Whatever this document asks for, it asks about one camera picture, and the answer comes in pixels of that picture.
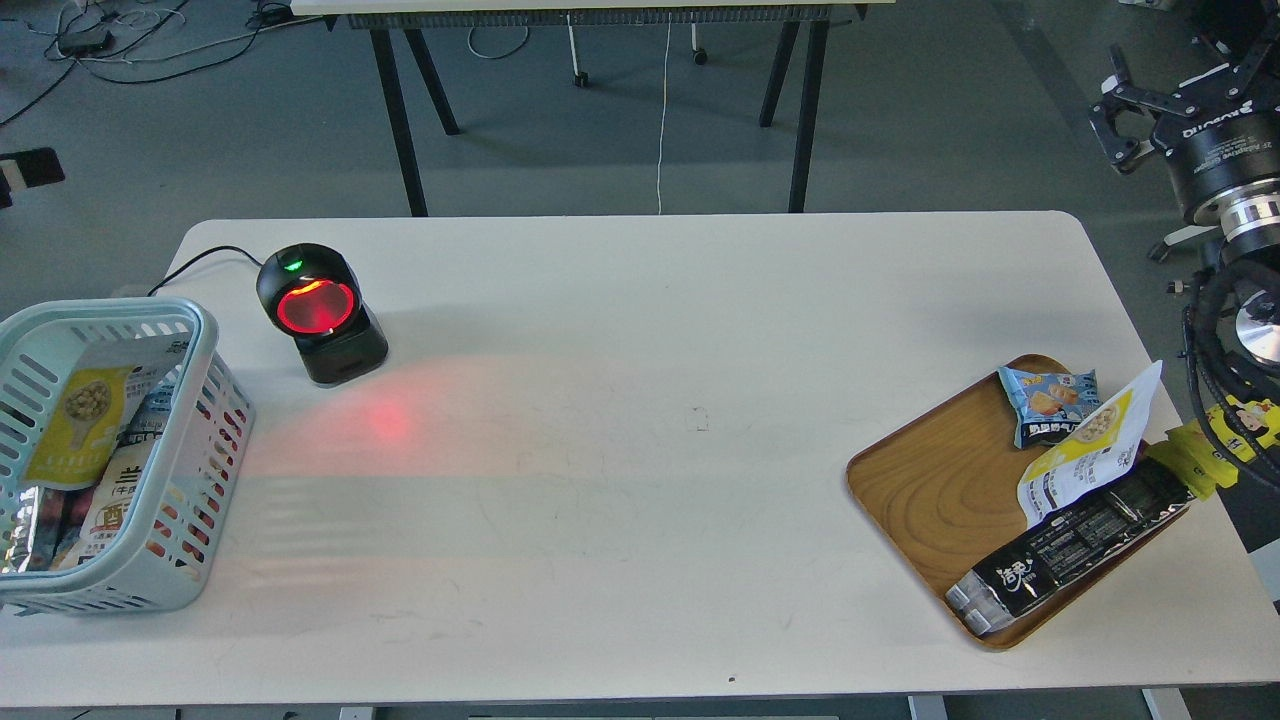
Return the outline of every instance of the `black snack package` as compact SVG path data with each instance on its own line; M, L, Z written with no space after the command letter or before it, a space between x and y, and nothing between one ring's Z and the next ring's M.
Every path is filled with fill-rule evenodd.
M984 557L947 591L947 603L977 635L1007 628L1167 523L1193 497L1167 468L1139 460Z

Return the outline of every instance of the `yellow label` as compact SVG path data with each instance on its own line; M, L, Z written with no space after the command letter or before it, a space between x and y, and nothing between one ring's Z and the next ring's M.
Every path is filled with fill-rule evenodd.
M1103 447L1114 443L1116 441L1116 436L1120 433L1120 425L1124 424L1124 416L1125 413L1128 413L1129 404L1132 401L1132 389L1115 396L1111 401L1091 415L1087 421L1075 429L1075 432L1068 436L1066 439L1050 448L1050 451L1044 455L1037 457L1036 461L1027 468L1023 478L1043 475L1059 465L1079 460L1091 452L1102 450Z
M124 413L131 366L77 370L67 380L49 427L36 445L26 480L77 489L102 475Z

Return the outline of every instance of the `yellow snack bag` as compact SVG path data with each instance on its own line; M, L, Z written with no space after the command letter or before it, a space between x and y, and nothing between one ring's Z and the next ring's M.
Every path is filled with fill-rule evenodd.
M79 489L102 475L142 398L187 352L188 334L101 341L68 375L23 475L27 484Z
M1244 424L1245 429L1262 448L1276 443L1280 434L1280 406L1271 401L1240 402L1233 396L1226 396L1228 407L1236 419ZM1244 438L1231 432L1222 418L1222 406L1216 405L1207 413L1210 428L1213 429L1222 445L1240 460L1249 462L1254 457L1253 448L1244 442ZM1147 450L1171 470L1178 473L1196 497L1204 500L1213 495L1217 488L1229 488L1239 479L1235 465L1228 462L1204 437L1199 421L1192 420L1165 433L1169 439L1151 446Z

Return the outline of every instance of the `black cable bundle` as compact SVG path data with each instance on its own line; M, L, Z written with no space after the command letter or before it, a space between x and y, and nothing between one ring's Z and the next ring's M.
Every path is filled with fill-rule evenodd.
M1280 388L1263 375L1262 372L1247 373L1245 380L1242 374L1233 369L1240 368L1243 359L1233 357L1222 347L1222 341L1217 336L1217 323L1228 297L1240 279L1248 279L1266 291L1271 297L1280 297L1280 273L1249 260L1239 260L1231 265L1208 275L1199 273L1192 283L1190 304L1183 311L1183 343L1187 360L1187 389L1192 397L1196 420L1199 423L1204 437L1213 446L1213 450L1236 470L1257 483L1280 493L1280 464L1277 464L1267 451L1254 439L1253 434L1244 428L1240 419L1234 413L1226 411L1226 396L1231 395L1238 400L1280 398ZM1222 420L1233 433L1244 439L1254 452L1256 464L1244 462L1228 450L1226 445L1210 425L1208 411L1204 407L1204 397L1201 393L1201 384L1208 389L1213 401L1224 409Z

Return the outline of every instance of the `table leg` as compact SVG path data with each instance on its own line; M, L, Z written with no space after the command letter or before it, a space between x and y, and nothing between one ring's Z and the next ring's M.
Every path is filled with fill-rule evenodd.
M453 119L453 109L449 108L449 99L444 95L444 86L440 85L440 76L435 72L435 63L431 61L431 51L426 49L422 31L408 28L404 31L404 38L408 40L408 49L413 51L413 59L417 60L417 72L422 73L426 91L431 94L431 102L435 105L435 114L440 117L444 135L458 135L462 131L458 129L458 123Z
M422 177L417 170L417 155L413 152L413 136L408 127L408 113L404 110L404 96L401 94L396 55L392 53L392 38L385 29L371 29L369 37L374 44L378 79L383 83L383 99L387 100L387 117L392 123L392 138L396 141L401 177L404 178L408 210L415 218L425 218L426 197L422 195Z
M1144 689L1142 697L1147 701L1151 720L1192 720L1183 693L1178 688Z
M913 694L906 697L911 720L947 720L947 706L940 694Z
M799 29L799 22L782 23L778 49L773 53L773 69L769 70L769 85L764 88L764 105L760 106L762 128L773 124L773 111L778 109L778 95L782 94L782 81L787 77L787 67L791 64L791 50L796 45L796 32Z
M822 91L822 65L827 56L829 20L809 24L809 49L804 63L804 87L800 91L800 127L796 129L796 155L791 167L791 200L788 213L804 213L804 196L809 188L809 160L813 158L813 131L818 124L818 96Z

